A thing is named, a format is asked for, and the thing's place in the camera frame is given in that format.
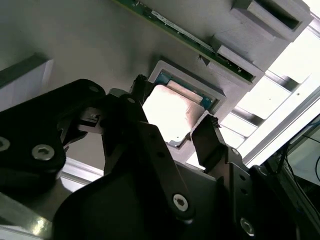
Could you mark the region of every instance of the circuit board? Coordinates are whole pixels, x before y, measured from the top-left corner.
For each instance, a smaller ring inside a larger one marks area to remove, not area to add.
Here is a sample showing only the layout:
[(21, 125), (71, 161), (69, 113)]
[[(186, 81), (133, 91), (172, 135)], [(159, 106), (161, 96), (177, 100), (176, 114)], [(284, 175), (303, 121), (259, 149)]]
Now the circuit board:
[(155, 12), (148, 6), (136, 0), (113, 0), (115, 3), (120, 4), (122, 7), (130, 10), (134, 14), (144, 18), (145, 20), (156, 25), (163, 31), (165, 31), (170, 36), (174, 37), (176, 40), (180, 41), (182, 44), (191, 48), (195, 52), (199, 53), (204, 58), (218, 62), (222, 66), (226, 67), (239, 77), (245, 79), (246, 81), (252, 83), (254, 76), (239, 67), (237, 64), (226, 59), (224, 56), (215, 52), (211, 46), (196, 38), (192, 34), (183, 30), (179, 26), (175, 25), (165, 17), (161, 16), (159, 13)]

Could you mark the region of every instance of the black cable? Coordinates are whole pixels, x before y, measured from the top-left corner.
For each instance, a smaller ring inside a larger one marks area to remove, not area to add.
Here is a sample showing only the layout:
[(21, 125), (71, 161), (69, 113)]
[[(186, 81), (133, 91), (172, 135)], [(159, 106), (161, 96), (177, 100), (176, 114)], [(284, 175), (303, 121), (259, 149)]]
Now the black cable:
[(305, 191), (302, 189), (302, 187), (300, 186), (300, 184), (297, 181), (296, 175), (294, 173), (294, 170), (292, 169), (291, 165), (289, 164), (288, 161), (288, 152), (286, 153), (286, 158), (285, 158), (286, 164), (288, 165), (288, 168), (292, 174), (293, 180), (295, 182), (295, 185), (297, 186), (297, 188), (299, 189), (299, 191), (302, 193), (302, 195), (304, 196), (304, 198), (308, 201), (308, 203), (311, 205), (311, 207), (313, 208), (313, 210), (315, 211), (318, 219), (320, 220), (320, 214), (318, 212), (318, 210), (316, 209), (316, 207), (313, 205), (313, 203), (311, 202), (311, 200), (309, 199), (309, 197), (307, 196), (307, 194), (305, 193)]
[(288, 152), (288, 148), (289, 148), (289, 144), (285, 144), (281, 149), (282, 149), (282, 153), (281, 153), (281, 157), (280, 157), (280, 161), (277, 167), (277, 170), (275, 172), (272, 172), (272, 175), (276, 175), (279, 174), (281, 172), (281, 169), (284, 165), (285, 159), (286, 159), (286, 154)]
[[(316, 139), (314, 139), (314, 138), (312, 138), (312, 137), (309, 137), (309, 136), (307, 136), (307, 135), (302, 135), (302, 136), (304, 136), (304, 137), (306, 137), (306, 138), (308, 138), (308, 139), (311, 139), (311, 140), (313, 140), (313, 141), (315, 141), (315, 142), (317, 142), (317, 143), (320, 144), (320, 141), (318, 141), (318, 140), (316, 140)], [(318, 159), (317, 159), (317, 161), (316, 161), (316, 163), (315, 163), (314, 171), (315, 171), (316, 178), (317, 178), (318, 181), (320, 182), (320, 177), (319, 177), (319, 175), (318, 175), (318, 164), (319, 164), (319, 161), (320, 161), (320, 156), (318, 157)]]
[(314, 138), (312, 138), (312, 137), (309, 137), (309, 136), (307, 136), (307, 135), (302, 135), (302, 136), (304, 136), (304, 137), (306, 137), (306, 138), (308, 138), (308, 139), (311, 139), (311, 140), (313, 140), (313, 141), (315, 141), (315, 142), (317, 142), (317, 143), (320, 144), (320, 141), (319, 141), (319, 140), (316, 140), (316, 139), (314, 139)]
[(320, 156), (318, 157), (318, 159), (317, 159), (317, 161), (316, 161), (316, 163), (315, 163), (315, 168), (314, 168), (314, 170), (315, 170), (315, 175), (316, 175), (316, 178), (319, 180), (319, 182), (320, 182), (320, 177), (319, 177), (319, 175), (318, 175), (318, 163), (319, 163), (319, 161), (320, 161)]

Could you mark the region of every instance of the green circuit board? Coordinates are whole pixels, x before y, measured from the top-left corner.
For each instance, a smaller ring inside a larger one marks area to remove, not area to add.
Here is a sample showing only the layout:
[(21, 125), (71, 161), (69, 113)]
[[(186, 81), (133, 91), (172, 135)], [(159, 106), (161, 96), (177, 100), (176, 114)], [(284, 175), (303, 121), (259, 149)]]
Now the green circuit board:
[(187, 47), (199, 53), (204, 58), (213, 62), (218, 62), (219, 64), (231, 70), (233, 73), (245, 79), (246, 81), (250, 83), (252, 82), (254, 78), (252, 74), (250, 74), (243, 68), (239, 67), (237, 64), (233, 63), (232, 61), (226, 59), (224, 56), (214, 52), (213, 49), (209, 49), (211, 47), (208, 48), (203, 46), (201, 43), (199, 43), (201, 41), (199, 40), (198, 42), (196, 37), (191, 36), (190, 33), (184, 34), (183, 31), (177, 31), (176, 29), (174, 29), (171, 24), (166, 24), (163, 20), (160, 20), (158, 17), (155, 16), (155, 14), (153, 14), (153, 10), (151, 8), (144, 5), (143, 3), (136, 0), (113, 0), (113, 1), (120, 4), (122, 7), (130, 10), (131, 12), (138, 15), (139, 17), (142, 17), (143, 19), (156, 25), (157, 27), (165, 31), (167, 34), (174, 37), (176, 40), (180, 41)]

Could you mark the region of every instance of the screw hole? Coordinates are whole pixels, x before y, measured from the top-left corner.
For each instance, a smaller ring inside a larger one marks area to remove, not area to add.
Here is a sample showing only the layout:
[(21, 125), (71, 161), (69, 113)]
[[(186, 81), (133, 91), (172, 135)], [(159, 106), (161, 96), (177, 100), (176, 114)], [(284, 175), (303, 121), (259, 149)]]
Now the screw hole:
[(89, 89), (95, 93), (99, 92), (99, 89), (95, 86), (90, 86)]
[(62, 134), (64, 133), (64, 130), (61, 128), (59, 131), (58, 131), (58, 135), (59, 137), (61, 138), (62, 137)]
[(158, 152), (156, 153), (156, 155), (157, 155), (159, 158), (164, 158), (164, 157), (165, 157), (165, 154), (164, 154), (163, 152), (161, 152), (161, 151), (158, 151)]
[(132, 103), (132, 104), (134, 104), (136, 101), (135, 100), (133, 100), (132, 98), (127, 98), (127, 100), (130, 102), (130, 103)]
[(245, 178), (244, 176), (242, 176), (241, 174), (240, 174), (239, 176), (240, 176), (240, 178), (241, 178), (243, 181), (246, 180), (246, 178)]
[(240, 188), (240, 190), (241, 190), (241, 192), (242, 192), (244, 195), (248, 195), (248, 192), (247, 192), (245, 189)]

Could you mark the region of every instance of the silver screw head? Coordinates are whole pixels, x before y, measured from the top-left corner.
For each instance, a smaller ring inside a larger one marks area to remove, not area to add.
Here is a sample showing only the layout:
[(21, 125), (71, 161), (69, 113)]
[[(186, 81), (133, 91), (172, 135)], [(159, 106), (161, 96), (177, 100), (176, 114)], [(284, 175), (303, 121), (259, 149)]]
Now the silver screw head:
[(132, 103), (132, 104), (134, 104), (134, 103), (136, 102), (135, 100), (133, 100), (133, 99), (130, 98), (130, 97), (129, 97), (127, 100), (128, 100), (130, 103)]
[(0, 136), (0, 152), (7, 150), (10, 147), (10, 141)]
[(188, 207), (189, 207), (188, 201), (181, 194), (175, 194), (173, 196), (173, 203), (182, 212), (185, 212), (188, 210)]
[(235, 155), (237, 155), (237, 156), (240, 154), (240, 153), (237, 151), (237, 149), (235, 149), (235, 148), (232, 148), (231, 150), (232, 150), (232, 152), (233, 152)]
[(240, 219), (240, 225), (241, 225), (242, 229), (246, 232), (246, 234), (248, 234), (250, 237), (254, 237), (255, 236), (254, 227), (244, 217), (242, 217)]
[(48, 161), (52, 159), (54, 155), (55, 150), (46, 144), (37, 145), (32, 149), (32, 156), (37, 160)]

